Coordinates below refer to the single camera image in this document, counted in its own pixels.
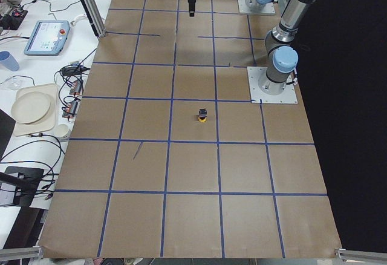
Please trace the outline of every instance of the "black curtain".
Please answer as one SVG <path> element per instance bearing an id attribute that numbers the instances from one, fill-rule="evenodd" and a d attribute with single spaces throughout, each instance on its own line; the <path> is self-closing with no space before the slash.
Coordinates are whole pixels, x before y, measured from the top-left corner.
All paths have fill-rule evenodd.
<path id="1" fill-rule="evenodd" d="M 317 0 L 293 45 L 342 246 L 387 252 L 387 0 Z"/>

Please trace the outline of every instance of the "blue cup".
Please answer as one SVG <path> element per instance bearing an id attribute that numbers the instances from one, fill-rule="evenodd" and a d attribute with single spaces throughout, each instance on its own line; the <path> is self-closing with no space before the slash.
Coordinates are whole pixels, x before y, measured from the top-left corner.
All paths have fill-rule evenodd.
<path id="1" fill-rule="evenodd" d="M 0 51 L 0 64 L 8 68 L 10 71 L 19 69 L 19 64 L 16 59 L 7 51 Z"/>

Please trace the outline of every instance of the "white desk surface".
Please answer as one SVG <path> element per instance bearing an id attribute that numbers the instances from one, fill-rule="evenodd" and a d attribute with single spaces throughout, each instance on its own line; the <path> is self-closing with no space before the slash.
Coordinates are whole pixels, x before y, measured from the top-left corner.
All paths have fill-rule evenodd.
<path id="1" fill-rule="evenodd" d="M 23 0 L 22 5 L 31 2 L 32 0 Z M 79 0 L 52 0 L 51 9 L 60 10 L 73 2 Z M 98 6 L 101 17 L 105 20 L 108 13 L 109 5 L 111 0 L 95 0 Z M 27 36 L 31 35 L 36 21 L 38 20 L 55 20 L 53 15 L 49 11 L 49 3 L 38 1 L 34 4 L 28 4 L 24 7 L 25 10 L 28 10 L 28 14 L 24 19 L 22 25 L 18 30 L 10 30 L 7 34 L 6 31 L 3 31 L 0 38 L 8 36 Z M 82 7 L 82 4 L 78 2 L 77 4 L 72 5 L 65 11 L 55 12 L 57 20 L 67 20 L 71 22 L 76 16 L 84 14 L 85 11 Z M 26 39 L 9 39 L 0 41 L 0 51 L 9 51 L 15 59 L 19 62 L 20 69 L 18 71 L 12 72 L 6 70 L 3 66 L 0 66 L 0 82 L 3 82 L 10 76 L 22 75 L 30 76 L 34 79 L 36 85 L 43 85 L 46 83 L 54 82 L 54 73 L 58 71 L 65 65 L 68 65 L 70 62 L 78 61 L 85 58 L 90 52 L 93 51 L 98 45 L 98 39 L 95 37 L 89 21 L 87 19 L 82 19 L 77 22 L 77 24 L 71 27 L 69 37 L 67 42 L 58 56 L 27 56 L 23 53 L 25 45 L 27 44 Z M 86 67 L 90 67 L 93 61 L 94 54 L 92 54 L 83 64 Z M 20 78 L 22 80 L 21 87 L 32 86 L 32 81 L 27 78 Z M 62 79 L 60 76 L 57 78 L 59 85 L 62 84 Z M 63 97 L 68 94 L 69 89 L 67 87 L 63 88 Z M 0 86 L 0 108 L 10 114 L 11 107 L 15 102 L 16 92 L 9 90 L 7 88 L 7 83 Z M 72 128 L 71 123 L 67 119 L 61 117 L 62 111 L 60 105 L 58 105 L 58 124 L 66 123 Z M 26 136 L 15 137 L 12 136 L 7 150 L 11 151 L 12 149 L 28 143 L 32 140 L 37 140 L 37 138 L 29 138 Z M 62 147 L 64 150 L 67 148 L 67 143 L 62 142 Z M 20 160 L 35 160 L 42 161 L 48 164 L 53 164 L 57 156 L 59 155 L 59 150 L 52 144 L 49 143 L 34 143 L 28 145 L 25 148 L 22 148 L 12 154 L 10 154 L 4 161 L 20 161 Z M 62 166 L 63 156 L 61 157 L 60 162 L 54 168 L 54 171 L 58 173 L 60 167 Z M 4 172 L 8 165 L 0 164 L 0 171 Z M 28 163 L 28 167 L 37 167 L 41 168 L 42 165 L 37 165 L 34 163 Z M 50 200 L 45 200 L 44 196 L 35 197 L 32 202 L 31 207 L 48 209 L 50 207 Z M 18 216 L 20 208 L 18 207 L 8 207 L 0 208 L 0 249 L 4 247 L 4 243 L 7 240 L 7 237 L 10 233 L 10 230 L 15 222 L 16 217 Z"/>

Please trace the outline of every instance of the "white mounting plate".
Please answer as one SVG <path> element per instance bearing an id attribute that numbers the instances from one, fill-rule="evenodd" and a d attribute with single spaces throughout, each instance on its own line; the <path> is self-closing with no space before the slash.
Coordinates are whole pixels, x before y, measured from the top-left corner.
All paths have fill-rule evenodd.
<path id="1" fill-rule="evenodd" d="M 247 67 L 247 74 L 249 75 L 250 97 L 252 103 L 298 103 L 294 85 L 287 85 L 285 90 L 277 95 L 272 96 L 264 93 L 258 86 L 258 79 L 261 74 L 266 72 L 267 67 Z"/>
<path id="2" fill-rule="evenodd" d="M 274 16 L 276 10 L 274 9 L 273 3 L 268 3 L 263 6 L 260 10 L 253 10 L 246 5 L 246 0 L 238 0 L 239 12 L 245 15 L 265 15 L 265 16 Z"/>

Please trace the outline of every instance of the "round plate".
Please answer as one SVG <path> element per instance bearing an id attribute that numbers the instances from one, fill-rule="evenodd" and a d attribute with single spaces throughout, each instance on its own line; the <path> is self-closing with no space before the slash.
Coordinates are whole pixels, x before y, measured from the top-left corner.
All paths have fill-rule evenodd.
<path id="1" fill-rule="evenodd" d="M 16 100 L 11 116 L 18 123 L 29 124 L 40 120 L 50 109 L 50 97 L 39 91 L 24 94 Z"/>

